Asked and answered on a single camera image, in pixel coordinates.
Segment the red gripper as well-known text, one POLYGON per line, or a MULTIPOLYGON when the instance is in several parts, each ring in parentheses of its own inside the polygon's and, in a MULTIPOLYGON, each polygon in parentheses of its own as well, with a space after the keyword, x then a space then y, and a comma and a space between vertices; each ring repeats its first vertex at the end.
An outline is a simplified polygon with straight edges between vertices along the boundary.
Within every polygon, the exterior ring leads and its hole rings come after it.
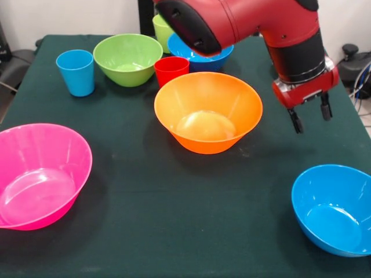
POLYGON ((333 115, 327 91, 335 87, 338 82, 339 71, 337 67, 334 67, 330 71, 322 73, 308 82, 294 85, 293 87, 277 79, 273 82, 272 88, 280 103, 288 109, 295 132, 297 134, 303 134, 304 129, 301 119, 293 108, 303 104, 309 98, 321 92, 322 116, 325 121, 330 121, 333 115))

